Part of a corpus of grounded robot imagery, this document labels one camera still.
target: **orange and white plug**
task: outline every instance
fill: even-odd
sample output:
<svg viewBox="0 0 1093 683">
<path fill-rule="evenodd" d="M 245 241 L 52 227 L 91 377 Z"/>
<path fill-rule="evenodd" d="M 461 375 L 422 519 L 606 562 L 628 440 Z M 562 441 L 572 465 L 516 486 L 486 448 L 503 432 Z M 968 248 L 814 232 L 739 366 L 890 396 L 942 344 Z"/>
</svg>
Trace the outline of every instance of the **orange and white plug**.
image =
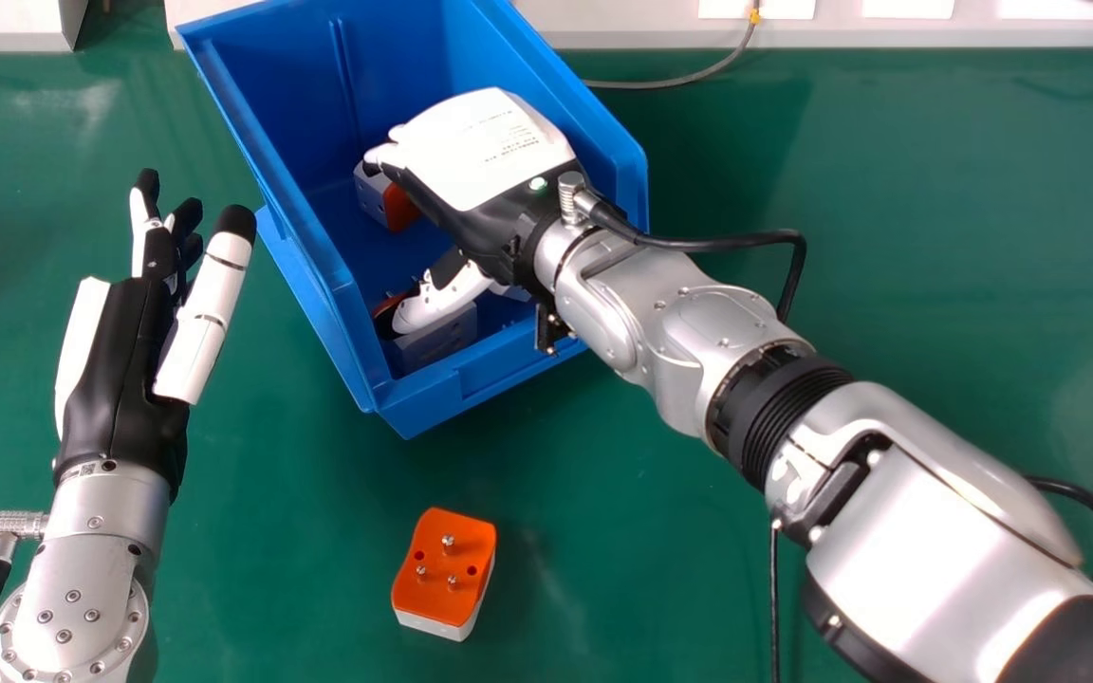
<svg viewBox="0 0 1093 683">
<path fill-rule="evenodd" d="M 400 625 L 462 641 L 474 628 L 495 566 L 495 527 L 450 510 L 421 515 L 391 587 Z"/>
</svg>

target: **blue storage box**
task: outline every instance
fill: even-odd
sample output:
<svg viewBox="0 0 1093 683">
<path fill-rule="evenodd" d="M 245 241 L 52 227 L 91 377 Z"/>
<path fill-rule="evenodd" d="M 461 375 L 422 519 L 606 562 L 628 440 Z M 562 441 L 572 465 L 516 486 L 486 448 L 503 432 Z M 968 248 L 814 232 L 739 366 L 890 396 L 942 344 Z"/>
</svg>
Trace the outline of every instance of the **blue storage box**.
<svg viewBox="0 0 1093 683">
<path fill-rule="evenodd" d="M 533 304 L 485 294 L 480 341 L 399 377 L 369 316 L 449 242 L 426 221 L 387 233 L 361 211 L 353 165 L 460 92 L 524 97 L 647 228 L 644 151 L 507 0 L 274 0 L 178 31 L 263 191 L 265 246 L 361 410 L 412 437 L 585 349 L 539 353 Z"/>
</svg>

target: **screw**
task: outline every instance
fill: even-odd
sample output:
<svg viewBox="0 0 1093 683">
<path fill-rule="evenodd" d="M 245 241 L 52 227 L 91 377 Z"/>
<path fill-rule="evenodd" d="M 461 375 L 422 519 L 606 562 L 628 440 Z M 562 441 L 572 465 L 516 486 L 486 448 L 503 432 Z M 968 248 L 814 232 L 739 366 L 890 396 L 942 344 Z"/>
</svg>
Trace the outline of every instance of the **screw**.
<svg viewBox="0 0 1093 683">
<path fill-rule="evenodd" d="M 579 172 L 567 172 L 559 177 L 559 211 L 567 225 L 580 222 L 580 212 L 576 209 L 576 193 L 585 189 L 585 175 Z"/>
</svg>

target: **green tabletop surface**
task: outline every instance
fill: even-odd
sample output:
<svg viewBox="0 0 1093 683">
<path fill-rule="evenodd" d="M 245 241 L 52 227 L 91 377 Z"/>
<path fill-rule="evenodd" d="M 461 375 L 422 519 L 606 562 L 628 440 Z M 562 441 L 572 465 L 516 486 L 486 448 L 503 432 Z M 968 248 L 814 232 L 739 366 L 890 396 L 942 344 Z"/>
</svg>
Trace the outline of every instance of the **green tabletop surface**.
<svg viewBox="0 0 1093 683">
<path fill-rule="evenodd" d="M 260 204 L 162 10 L 114 5 L 73 55 L 0 56 L 0 508 L 51 501 L 67 315 L 80 278 L 126 275 L 138 169 L 167 208 Z M 712 57 L 567 58 L 650 78 Z M 772 51 L 602 99 L 649 156 L 656 233 L 802 229 L 799 332 L 1015 470 L 1093 490 L 1093 51 Z M 786 257 L 698 261 L 775 297 Z M 766 679 L 762 497 L 593 356 L 404 441 L 356 410 L 257 248 L 188 440 L 157 680 Z M 391 612 L 430 506 L 500 531 L 465 644 Z M 1093 519 L 1058 508 L 1093 566 Z M 785 680 L 858 680 L 780 554 Z"/>
</svg>

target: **robotic hand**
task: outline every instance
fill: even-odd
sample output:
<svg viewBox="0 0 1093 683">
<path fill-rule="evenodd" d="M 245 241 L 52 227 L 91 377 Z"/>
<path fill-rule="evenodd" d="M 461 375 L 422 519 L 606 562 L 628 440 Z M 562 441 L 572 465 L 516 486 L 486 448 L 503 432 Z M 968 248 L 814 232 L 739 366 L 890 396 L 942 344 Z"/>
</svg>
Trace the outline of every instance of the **robotic hand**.
<svg viewBox="0 0 1093 683">
<path fill-rule="evenodd" d="M 55 385 L 52 506 L 0 511 L 0 593 L 17 541 L 42 541 L 0 608 L 0 682 L 153 678 L 149 598 L 184 479 L 188 412 L 256 240 L 256 216 L 232 205 L 205 248 L 193 233 L 199 200 L 161 220 L 157 193 L 157 174 L 143 169 L 129 196 L 133 276 L 79 285 Z"/>
<path fill-rule="evenodd" d="M 720 239 L 638 233 L 502 90 L 434 105 L 364 161 L 485 275 L 534 295 L 539 349 L 576 334 L 765 495 L 773 530 L 808 550 L 803 609 L 861 673 L 1093 682 L 1093 580 L 1045 498 L 684 255 Z"/>
</svg>

